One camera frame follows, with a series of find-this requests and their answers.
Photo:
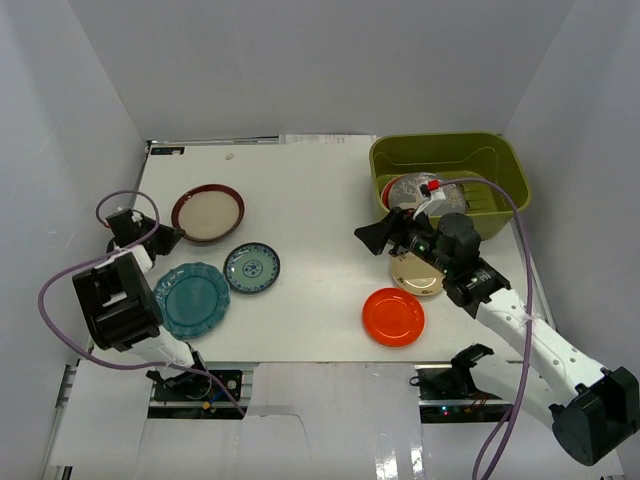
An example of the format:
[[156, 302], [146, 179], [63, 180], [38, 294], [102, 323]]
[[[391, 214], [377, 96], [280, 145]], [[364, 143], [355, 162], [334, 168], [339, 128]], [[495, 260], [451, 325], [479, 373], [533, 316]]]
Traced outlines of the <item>blue patterned small plate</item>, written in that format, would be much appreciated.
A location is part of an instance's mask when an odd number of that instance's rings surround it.
[[281, 261], [276, 251], [264, 243], [249, 242], [226, 257], [223, 274], [230, 288], [253, 295], [269, 289], [278, 279]]

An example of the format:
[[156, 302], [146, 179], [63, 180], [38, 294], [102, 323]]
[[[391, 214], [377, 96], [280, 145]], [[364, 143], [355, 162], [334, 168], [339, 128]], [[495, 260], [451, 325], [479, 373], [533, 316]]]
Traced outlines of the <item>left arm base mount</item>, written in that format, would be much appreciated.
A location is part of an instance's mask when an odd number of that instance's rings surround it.
[[241, 420], [246, 415], [242, 399], [242, 370], [213, 369], [209, 373], [218, 381], [196, 376], [184, 383], [169, 386], [159, 373], [148, 372], [153, 381], [149, 417], [156, 419]]

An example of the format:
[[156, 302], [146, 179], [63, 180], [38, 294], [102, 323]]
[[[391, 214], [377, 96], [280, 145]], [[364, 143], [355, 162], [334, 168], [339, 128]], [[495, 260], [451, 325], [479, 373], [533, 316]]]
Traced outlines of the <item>orange plate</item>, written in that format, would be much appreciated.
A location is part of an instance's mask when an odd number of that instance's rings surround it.
[[377, 343], [391, 348], [413, 344], [423, 333], [426, 317], [420, 302], [398, 288], [372, 293], [362, 309], [362, 323]]

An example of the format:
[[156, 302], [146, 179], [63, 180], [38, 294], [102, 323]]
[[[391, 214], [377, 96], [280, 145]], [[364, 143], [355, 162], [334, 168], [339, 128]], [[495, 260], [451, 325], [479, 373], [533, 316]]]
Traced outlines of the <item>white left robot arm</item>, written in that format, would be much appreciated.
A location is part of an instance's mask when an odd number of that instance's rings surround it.
[[108, 216], [106, 223], [112, 233], [107, 258], [72, 277], [94, 344], [158, 364], [165, 371], [152, 379], [177, 386], [188, 398], [202, 398], [210, 390], [211, 374], [201, 355], [163, 326], [145, 277], [157, 257], [172, 252], [184, 231], [131, 208]]

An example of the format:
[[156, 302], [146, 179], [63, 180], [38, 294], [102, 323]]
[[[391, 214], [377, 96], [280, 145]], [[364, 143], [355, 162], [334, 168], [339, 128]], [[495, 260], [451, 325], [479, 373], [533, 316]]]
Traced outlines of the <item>olive green plastic bin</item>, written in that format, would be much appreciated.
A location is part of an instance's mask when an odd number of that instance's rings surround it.
[[513, 218], [504, 197], [471, 178], [483, 178], [504, 190], [519, 211], [531, 201], [522, 165], [511, 144], [488, 132], [392, 135], [378, 139], [369, 150], [374, 218], [388, 213], [382, 200], [389, 182], [424, 172], [456, 180], [467, 204], [466, 214], [484, 240], [496, 236]]

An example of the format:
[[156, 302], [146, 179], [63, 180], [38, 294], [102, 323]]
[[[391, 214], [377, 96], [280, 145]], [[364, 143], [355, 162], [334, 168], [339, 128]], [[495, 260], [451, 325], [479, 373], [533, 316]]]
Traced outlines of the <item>red plate with teal flower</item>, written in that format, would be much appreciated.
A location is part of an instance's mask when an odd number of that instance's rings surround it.
[[398, 182], [399, 180], [401, 180], [402, 177], [401, 176], [397, 176], [392, 178], [391, 180], [389, 180], [386, 185], [384, 186], [381, 195], [380, 195], [380, 200], [381, 203], [383, 204], [383, 206], [386, 209], [389, 209], [389, 195], [390, 195], [390, 191], [392, 189], [392, 187], [395, 185], [396, 182]]

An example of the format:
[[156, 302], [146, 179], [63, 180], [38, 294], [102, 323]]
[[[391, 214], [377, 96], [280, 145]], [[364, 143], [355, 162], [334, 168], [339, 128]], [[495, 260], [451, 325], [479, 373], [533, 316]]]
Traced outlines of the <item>cream plate with calligraphy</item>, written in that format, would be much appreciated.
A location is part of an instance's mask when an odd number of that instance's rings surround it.
[[416, 297], [434, 296], [443, 289], [443, 274], [411, 253], [393, 257], [390, 272], [399, 288]]

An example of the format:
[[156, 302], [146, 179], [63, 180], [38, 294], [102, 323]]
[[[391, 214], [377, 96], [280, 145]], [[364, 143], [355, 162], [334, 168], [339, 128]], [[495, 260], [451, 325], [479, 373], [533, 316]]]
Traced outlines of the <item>dark label sticker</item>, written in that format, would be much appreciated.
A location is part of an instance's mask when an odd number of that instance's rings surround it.
[[185, 151], [184, 147], [153, 147], [150, 149], [149, 154], [151, 156], [174, 156], [174, 155], [183, 155]]

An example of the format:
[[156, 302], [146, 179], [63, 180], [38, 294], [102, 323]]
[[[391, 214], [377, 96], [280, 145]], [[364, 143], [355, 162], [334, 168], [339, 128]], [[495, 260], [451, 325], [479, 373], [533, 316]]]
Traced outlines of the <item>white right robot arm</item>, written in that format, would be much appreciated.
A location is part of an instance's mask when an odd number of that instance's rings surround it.
[[487, 391], [521, 405], [547, 424], [575, 461], [593, 466], [639, 430], [639, 381], [624, 367], [609, 369], [527, 312], [509, 281], [480, 256], [470, 217], [444, 215], [432, 226], [425, 213], [394, 209], [359, 227], [355, 236], [380, 255], [408, 252], [443, 273], [449, 299], [505, 340], [537, 378], [529, 393], [508, 386], [504, 365], [484, 345], [452, 360], [453, 390], [472, 399]]

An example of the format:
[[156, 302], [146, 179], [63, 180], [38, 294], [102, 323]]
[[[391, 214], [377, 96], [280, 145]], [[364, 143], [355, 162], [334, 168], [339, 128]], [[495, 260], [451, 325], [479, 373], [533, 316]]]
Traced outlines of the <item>grey plate with deer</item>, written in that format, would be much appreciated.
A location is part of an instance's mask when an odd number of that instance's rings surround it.
[[[419, 186], [433, 180], [443, 182], [444, 178], [428, 172], [417, 172], [401, 176], [390, 187], [387, 197], [388, 208], [417, 208], [422, 203]], [[456, 185], [445, 185], [443, 191], [446, 200], [432, 212], [433, 216], [466, 212], [467, 202], [461, 190]]]

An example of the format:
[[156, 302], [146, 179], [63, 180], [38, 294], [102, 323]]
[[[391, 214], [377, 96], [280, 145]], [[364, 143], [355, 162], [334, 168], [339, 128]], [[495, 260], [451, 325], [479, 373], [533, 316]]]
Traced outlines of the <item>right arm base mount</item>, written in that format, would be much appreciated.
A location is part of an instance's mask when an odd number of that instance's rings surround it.
[[418, 390], [420, 420], [426, 424], [494, 423], [510, 409], [501, 398], [479, 390], [471, 369], [494, 351], [474, 344], [449, 363], [415, 367], [409, 384]]

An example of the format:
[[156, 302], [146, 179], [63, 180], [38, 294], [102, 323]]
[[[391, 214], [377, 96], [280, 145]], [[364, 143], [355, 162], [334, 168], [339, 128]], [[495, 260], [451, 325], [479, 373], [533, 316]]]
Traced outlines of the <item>white papers at back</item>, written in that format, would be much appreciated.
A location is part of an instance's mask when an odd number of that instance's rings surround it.
[[283, 134], [279, 136], [278, 143], [280, 145], [371, 145], [377, 139], [376, 135], [360, 134]]

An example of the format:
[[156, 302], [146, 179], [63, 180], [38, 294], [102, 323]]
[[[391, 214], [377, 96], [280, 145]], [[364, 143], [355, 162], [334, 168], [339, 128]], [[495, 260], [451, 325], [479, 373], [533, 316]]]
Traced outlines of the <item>dark red rimmed cream plate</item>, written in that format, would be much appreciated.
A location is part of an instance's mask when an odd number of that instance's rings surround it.
[[185, 192], [174, 204], [171, 222], [194, 243], [224, 239], [241, 224], [245, 202], [239, 192], [223, 184], [205, 184]]

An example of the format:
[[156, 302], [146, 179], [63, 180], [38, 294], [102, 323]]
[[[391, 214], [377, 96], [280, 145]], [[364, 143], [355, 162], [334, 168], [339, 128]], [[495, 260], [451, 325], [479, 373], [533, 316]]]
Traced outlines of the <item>teal scalloped plate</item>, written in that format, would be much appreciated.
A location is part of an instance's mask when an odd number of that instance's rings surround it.
[[231, 304], [231, 289], [218, 268], [184, 263], [159, 278], [153, 289], [164, 328], [179, 340], [194, 340], [216, 328]]

